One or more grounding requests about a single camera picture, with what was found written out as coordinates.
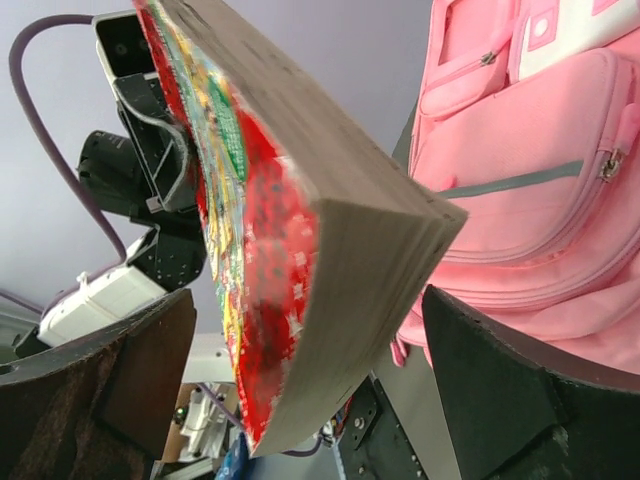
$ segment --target black metal frame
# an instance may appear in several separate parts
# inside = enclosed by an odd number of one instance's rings
[[[427,479],[379,380],[356,390],[338,450],[347,480]]]

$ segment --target gray wall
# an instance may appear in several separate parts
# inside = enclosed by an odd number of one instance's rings
[[[427,42],[425,0],[229,0],[229,3],[315,76],[387,152],[414,105]],[[2,0],[0,58],[19,30],[59,13],[104,13],[128,0]],[[65,27],[29,47],[25,74],[34,101],[69,163],[94,129],[123,132],[88,27]],[[114,258],[111,246],[59,178],[0,69],[0,287],[46,304],[75,281]],[[125,243],[142,230],[111,218]],[[193,285],[198,331],[220,330],[209,272]],[[325,467],[281,456],[262,478],[330,480]]]

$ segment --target pink backpack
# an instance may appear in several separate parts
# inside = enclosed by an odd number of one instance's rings
[[[429,282],[640,373],[639,132],[640,1],[435,0],[409,168],[470,215]]]

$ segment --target colorful book cover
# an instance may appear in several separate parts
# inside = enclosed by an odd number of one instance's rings
[[[135,0],[167,103],[197,147],[197,202],[251,451],[304,328],[318,224],[286,152],[156,0]]]

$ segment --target backpack pocket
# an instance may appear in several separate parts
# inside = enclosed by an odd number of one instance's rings
[[[637,0],[535,0],[514,28],[509,52],[512,82],[592,48],[604,47],[640,27]]]
[[[517,0],[436,0],[419,112],[443,119],[504,88]]]
[[[432,283],[485,311],[517,310],[615,275],[640,237],[627,204],[640,185],[639,94],[638,68],[598,49],[439,125],[414,178],[452,187],[442,194],[470,215]]]

